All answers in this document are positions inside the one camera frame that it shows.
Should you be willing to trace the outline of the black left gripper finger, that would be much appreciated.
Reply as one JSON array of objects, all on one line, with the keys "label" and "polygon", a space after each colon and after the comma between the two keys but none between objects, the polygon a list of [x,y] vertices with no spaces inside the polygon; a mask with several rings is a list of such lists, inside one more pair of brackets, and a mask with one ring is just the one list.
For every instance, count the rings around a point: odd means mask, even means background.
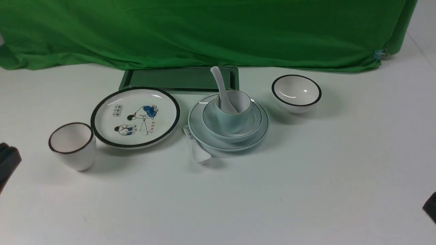
[{"label": "black left gripper finger", "polygon": [[6,143],[0,144],[0,193],[21,161],[20,152],[16,147]]}]

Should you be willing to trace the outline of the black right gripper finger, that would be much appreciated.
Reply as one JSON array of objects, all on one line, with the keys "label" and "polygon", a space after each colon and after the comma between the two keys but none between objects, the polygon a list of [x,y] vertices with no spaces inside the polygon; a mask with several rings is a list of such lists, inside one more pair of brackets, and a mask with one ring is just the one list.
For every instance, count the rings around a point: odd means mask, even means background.
[{"label": "black right gripper finger", "polygon": [[436,223],[436,192],[434,192],[428,198],[428,200],[424,203],[422,209],[435,224]]}]

